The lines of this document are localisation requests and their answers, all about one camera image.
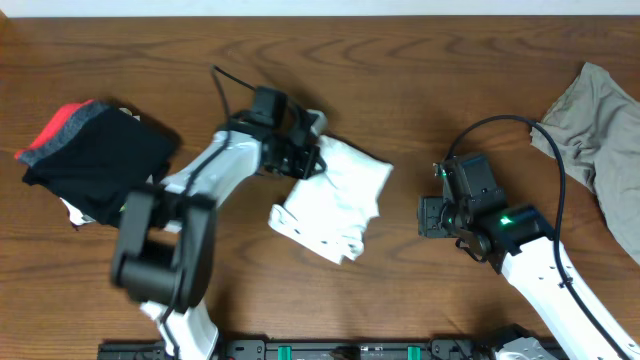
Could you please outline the white printed t-shirt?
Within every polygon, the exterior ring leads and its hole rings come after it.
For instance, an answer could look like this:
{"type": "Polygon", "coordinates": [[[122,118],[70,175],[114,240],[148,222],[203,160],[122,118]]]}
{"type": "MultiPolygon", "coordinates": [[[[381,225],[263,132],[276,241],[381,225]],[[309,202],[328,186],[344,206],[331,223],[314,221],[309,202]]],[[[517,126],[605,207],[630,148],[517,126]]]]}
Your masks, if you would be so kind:
{"type": "Polygon", "coordinates": [[[364,251],[364,233],[379,216],[378,198],[393,165],[338,139],[319,137],[325,172],[298,181],[268,224],[317,255],[341,264],[364,251]]]}

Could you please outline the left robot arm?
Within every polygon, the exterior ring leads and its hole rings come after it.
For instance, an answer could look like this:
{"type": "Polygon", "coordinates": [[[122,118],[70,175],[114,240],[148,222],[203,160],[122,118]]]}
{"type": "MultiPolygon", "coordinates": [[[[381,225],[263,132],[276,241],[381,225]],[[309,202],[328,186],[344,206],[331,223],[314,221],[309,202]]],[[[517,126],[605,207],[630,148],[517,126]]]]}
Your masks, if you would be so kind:
{"type": "Polygon", "coordinates": [[[212,143],[157,185],[132,189],[118,226],[111,282],[139,303],[159,342],[132,359],[214,359],[219,331],[204,295],[213,268],[217,210],[260,170],[306,180],[326,171],[316,141],[326,115],[285,93],[254,90],[251,107],[226,113],[212,143]]]}

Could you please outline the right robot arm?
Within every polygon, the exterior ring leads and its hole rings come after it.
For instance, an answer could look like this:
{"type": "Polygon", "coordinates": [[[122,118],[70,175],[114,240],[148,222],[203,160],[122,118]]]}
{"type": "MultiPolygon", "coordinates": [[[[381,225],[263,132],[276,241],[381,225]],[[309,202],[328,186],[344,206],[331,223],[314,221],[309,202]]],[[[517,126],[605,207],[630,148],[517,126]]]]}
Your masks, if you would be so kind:
{"type": "Polygon", "coordinates": [[[636,359],[638,344],[582,279],[544,216],[532,205],[510,206],[482,154],[435,164],[439,196],[423,196],[419,233],[451,238],[530,303],[570,359],[636,359]]]}

